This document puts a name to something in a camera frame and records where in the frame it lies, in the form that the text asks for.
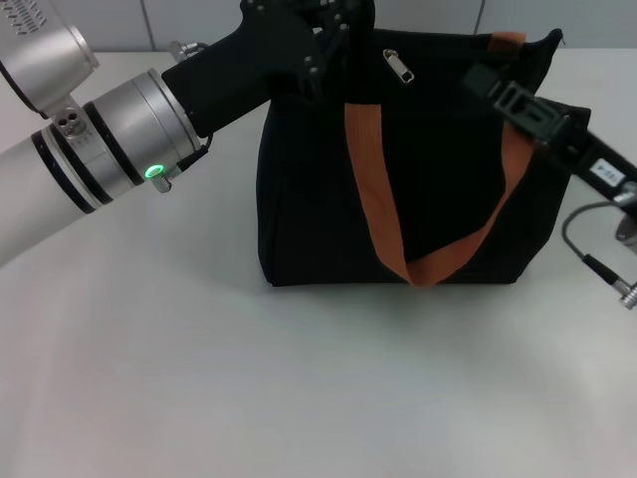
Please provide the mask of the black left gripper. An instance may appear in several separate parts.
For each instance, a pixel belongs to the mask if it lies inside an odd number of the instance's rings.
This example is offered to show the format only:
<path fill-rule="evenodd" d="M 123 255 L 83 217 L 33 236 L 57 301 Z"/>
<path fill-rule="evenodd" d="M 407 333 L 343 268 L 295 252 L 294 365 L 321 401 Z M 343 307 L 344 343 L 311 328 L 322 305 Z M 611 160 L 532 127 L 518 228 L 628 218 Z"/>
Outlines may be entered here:
<path fill-rule="evenodd" d="M 277 92 L 340 96 L 352 23 L 374 24 L 374 2 L 367 0 L 243 1 L 240 8 L 237 30 L 161 75 L 200 137 Z"/>

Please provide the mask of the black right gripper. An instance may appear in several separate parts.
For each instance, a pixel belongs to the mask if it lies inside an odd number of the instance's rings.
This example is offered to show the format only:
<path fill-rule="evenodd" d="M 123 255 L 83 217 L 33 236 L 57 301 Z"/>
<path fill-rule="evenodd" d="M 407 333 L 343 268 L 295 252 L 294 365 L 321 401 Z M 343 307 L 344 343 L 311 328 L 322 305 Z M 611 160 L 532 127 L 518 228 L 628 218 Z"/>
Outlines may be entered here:
<path fill-rule="evenodd" d="M 478 64 L 469 69 L 462 83 L 515 129 L 548 145 L 555 159 L 602 197 L 614 199 L 626 184 L 636 183 L 633 163 L 517 82 Z"/>

